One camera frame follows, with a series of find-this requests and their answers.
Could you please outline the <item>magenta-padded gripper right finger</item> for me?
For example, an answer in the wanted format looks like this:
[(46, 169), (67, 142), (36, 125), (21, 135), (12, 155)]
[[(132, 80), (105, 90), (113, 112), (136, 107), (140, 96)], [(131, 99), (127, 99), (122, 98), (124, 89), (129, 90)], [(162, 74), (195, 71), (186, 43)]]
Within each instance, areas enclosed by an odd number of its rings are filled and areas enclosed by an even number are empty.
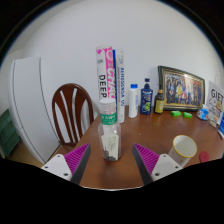
[(136, 143), (133, 144), (132, 153), (145, 185), (182, 169), (168, 154), (159, 155)]

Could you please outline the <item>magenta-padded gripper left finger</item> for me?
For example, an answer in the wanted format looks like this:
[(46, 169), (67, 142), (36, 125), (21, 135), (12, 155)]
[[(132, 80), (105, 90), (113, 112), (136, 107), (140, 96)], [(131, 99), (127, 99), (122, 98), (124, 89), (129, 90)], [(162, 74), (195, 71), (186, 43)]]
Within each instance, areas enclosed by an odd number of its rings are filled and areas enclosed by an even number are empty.
[(66, 155), (56, 154), (42, 169), (79, 185), (90, 154), (91, 146), (87, 143)]

